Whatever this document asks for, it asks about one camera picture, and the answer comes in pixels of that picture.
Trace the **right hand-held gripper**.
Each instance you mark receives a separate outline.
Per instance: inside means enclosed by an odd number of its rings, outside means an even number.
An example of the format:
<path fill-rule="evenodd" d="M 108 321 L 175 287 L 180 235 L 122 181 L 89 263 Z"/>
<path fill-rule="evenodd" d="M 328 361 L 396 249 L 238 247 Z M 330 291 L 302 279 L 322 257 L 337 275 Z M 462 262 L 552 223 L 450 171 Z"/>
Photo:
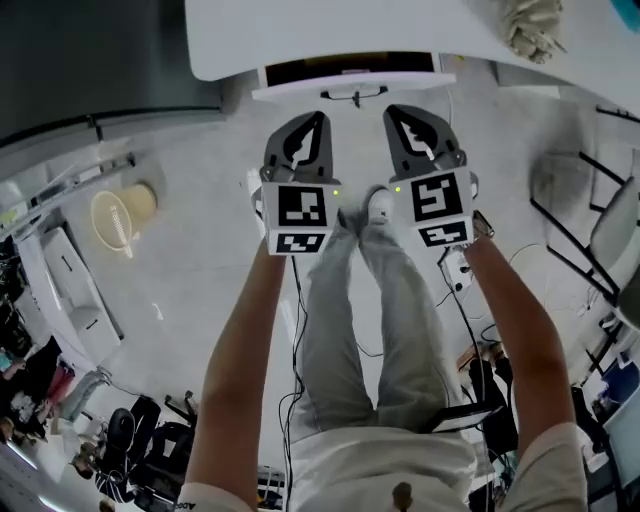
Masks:
<path fill-rule="evenodd" d="M 395 171 L 390 188 L 408 226 L 427 248 L 470 244 L 476 174 L 467 165 L 435 170 L 429 152 L 412 146 L 412 142 L 424 143 L 434 158 L 456 151 L 458 141 L 449 123 L 404 104 L 390 105 L 383 122 Z"/>

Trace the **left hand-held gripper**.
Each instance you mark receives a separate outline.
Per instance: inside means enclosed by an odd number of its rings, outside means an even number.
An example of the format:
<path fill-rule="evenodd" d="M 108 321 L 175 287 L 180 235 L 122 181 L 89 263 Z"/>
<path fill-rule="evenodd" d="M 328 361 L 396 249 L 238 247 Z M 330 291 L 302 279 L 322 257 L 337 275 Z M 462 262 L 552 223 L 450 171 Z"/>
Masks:
<path fill-rule="evenodd" d="M 331 122 L 321 111 L 294 117 L 268 139 L 267 168 L 247 172 L 247 187 L 268 252 L 316 255 L 337 222 L 342 185 L 333 177 Z"/>

